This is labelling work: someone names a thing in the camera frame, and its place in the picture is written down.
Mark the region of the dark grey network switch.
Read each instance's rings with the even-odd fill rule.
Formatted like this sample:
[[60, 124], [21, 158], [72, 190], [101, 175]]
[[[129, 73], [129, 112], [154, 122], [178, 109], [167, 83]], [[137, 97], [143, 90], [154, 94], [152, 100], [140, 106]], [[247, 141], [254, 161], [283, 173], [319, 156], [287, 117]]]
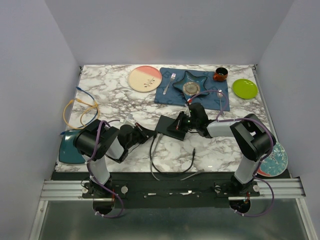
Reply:
[[161, 115], [155, 127], [155, 131], [164, 136], [183, 141], [186, 133], [176, 130], [177, 123], [178, 121], [176, 119]]

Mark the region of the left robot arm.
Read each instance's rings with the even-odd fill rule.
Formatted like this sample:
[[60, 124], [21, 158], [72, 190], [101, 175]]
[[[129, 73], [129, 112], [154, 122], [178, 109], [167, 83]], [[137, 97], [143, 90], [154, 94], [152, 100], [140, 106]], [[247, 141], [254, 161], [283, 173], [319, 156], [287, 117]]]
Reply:
[[131, 148], [144, 144], [156, 134], [156, 131], [139, 123], [126, 121], [120, 128], [116, 128], [99, 119], [80, 130], [73, 140], [73, 146], [85, 158], [89, 178], [95, 183], [93, 191], [101, 198], [110, 194], [108, 180], [111, 175], [106, 158], [122, 163]]

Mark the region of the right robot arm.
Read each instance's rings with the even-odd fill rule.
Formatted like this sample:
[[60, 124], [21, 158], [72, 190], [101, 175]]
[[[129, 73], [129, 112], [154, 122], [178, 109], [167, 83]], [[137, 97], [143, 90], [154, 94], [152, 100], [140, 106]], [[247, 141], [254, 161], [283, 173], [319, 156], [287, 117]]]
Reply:
[[256, 175], [261, 161], [271, 154], [276, 144], [274, 135], [253, 113], [236, 119], [209, 119], [204, 107], [196, 102], [181, 111], [167, 130], [170, 132], [196, 132], [204, 138], [233, 137], [242, 153], [237, 170], [231, 177], [230, 191], [241, 196]]

